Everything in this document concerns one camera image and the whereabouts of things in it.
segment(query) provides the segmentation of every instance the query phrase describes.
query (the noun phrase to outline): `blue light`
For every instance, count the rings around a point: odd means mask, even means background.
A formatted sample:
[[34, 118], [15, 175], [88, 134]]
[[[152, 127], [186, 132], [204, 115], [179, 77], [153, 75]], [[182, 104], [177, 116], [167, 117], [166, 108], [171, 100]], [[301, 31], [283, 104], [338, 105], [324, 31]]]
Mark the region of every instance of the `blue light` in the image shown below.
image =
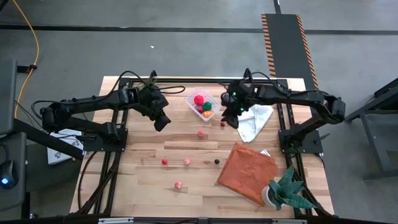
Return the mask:
[[3, 184], [8, 184], [8, 179], [7, 179], [7, 178], [3, 178], [3, 179], [1, 179], [1, 182], [2, 182]]

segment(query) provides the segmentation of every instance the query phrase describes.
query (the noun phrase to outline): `wooden table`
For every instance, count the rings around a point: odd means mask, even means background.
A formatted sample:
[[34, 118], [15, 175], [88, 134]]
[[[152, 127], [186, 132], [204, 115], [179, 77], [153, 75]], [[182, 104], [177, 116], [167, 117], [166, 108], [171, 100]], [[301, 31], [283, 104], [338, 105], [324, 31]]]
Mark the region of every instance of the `wooden table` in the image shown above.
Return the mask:
[[[104, 77], [100, 95], [107, 94], [117, 77]], [[304, 90], [301, 78], [287, 79], [289, 88]], [[158, 84], [171, 86], [176, 83]], [[112, 216], [129, 217], [213, 217], [213, 218], [293, 218], [289, 206], [276, 211], [272, 207], [260, 207], [251, 200], [218, 185], [216, 180], [234, 143], [243, 143], [237, 130], [220, 127], [221, 114], [208, 123], [203, 122], [186, 104], [185, 97], [196, 87], [205, 88], [220, 102], [225, 89], [218, 84], [184, 83], [186, 90], [177, 95], [166, 95], [169, 105], [164, 109], [172, 120], [162, 132], [154, 129], [153, 122], [134, 110], [129, 111], [129, 129], [126, 151], [122, 154], [116, 184]], [[265, 127], [253, 142], [244, 145], [255, 151], [267, 149], [278, 165], [276, 181], [284, 174], [286, 163], [280, 152], [277, 131], [279, 127], [276, 105]], [[293, 105], [296, 122], [311, 117], [310, 108]], [[94, 121], [111, 121], [112, 111], [96, 111]], [[198, 138], [203, 129], [205, 136]], [[92, 194], [100, 179], [104, 153], [97, 153], [83, 177], [81, 199], [84, 203]], [[333, 213], [326, 175], [321, 160], [312, 154], [302, 154], [307, 184], [317, 200]], [[191, 159], [185, 166], [183, 160]], [[161, 160], [167, 159], [168, 165]], [[181, 190], [174, 183], [181, 181]], [[73, 198], [71, 212], [77, 210], [77, 194]]]

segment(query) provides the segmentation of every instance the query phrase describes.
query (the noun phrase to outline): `orange cloth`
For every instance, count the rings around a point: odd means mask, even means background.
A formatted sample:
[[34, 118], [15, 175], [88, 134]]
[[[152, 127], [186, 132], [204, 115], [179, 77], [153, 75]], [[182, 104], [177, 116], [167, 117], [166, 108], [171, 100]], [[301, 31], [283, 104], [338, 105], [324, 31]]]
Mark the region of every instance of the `orange cloth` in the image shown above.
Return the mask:
[[264, 206], [261, 191], [276, 172], [274, 158], [235, 143], [217, 183]]

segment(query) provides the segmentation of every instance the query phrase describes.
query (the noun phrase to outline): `concrete floor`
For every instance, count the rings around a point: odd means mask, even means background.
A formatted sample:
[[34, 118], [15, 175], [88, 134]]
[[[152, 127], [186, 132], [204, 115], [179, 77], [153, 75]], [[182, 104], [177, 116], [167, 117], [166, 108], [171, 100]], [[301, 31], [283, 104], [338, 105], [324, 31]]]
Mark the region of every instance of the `concrete floor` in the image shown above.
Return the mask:
[[[274, 13], [272, 0], [20, 0], [19, 4], [33, 24], [74, 26], [261, 28], [259, 15]], [[306, 29], [398, 30], [394, 0], [280, 0], [280, 4], [282, 13], [300, 14]], [[24, 23], [12, 2], [0, 12], [0, 22]], [[127, 69], [140, 75], [155, 69], [159, 75], [240, 77], [246, 67], [268, 73], [262, 34], [38, 31], [37, 35], [39, 69], [25, 89], [26, 107], [39, 99], [97, 95], [103, 76]], [[347, 114], [397, 77], [398, 36], [308, 35], [307, 40], [320, 88], [341, 96]], [[14, 57], [27, 65], [34, 56], [30, 31], [0, 30], [0, 58]], [[18, 76], [19, 84], [24, 78]], [[382, 128], [386, 127], [376, 127], [376, 134]], [[331, 133], [323, 148], [335, 213], [397, 223], [398, 179], [362, 181], [377, 169], [361, 123], [329, 125], [320, 131]], [[390, 141], [384, 144], [393, 146]], [[67, 214], [75, 182], [35, 192], [32, 211], [43, 217]], [[0, 220], [7, 218], [12, 215], [0, 215]]]

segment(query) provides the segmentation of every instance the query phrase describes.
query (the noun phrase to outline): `artificial plant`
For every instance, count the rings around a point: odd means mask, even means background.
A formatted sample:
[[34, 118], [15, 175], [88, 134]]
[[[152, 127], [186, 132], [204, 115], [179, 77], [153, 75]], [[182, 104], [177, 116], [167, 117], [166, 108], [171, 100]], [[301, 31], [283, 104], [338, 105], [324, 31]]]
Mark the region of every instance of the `artificial plant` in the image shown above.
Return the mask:
[[276, 206], [277, 211], [280, 210], [282, 204], [290, 205], [294, 208], [316, 208], [313, 203], [297, 195], [305, 187], [302, 181], [292, 182], [293, 174], [294, 168], [290, 166], [278, 183], [274, 180], [269, 182], [269, 200]]

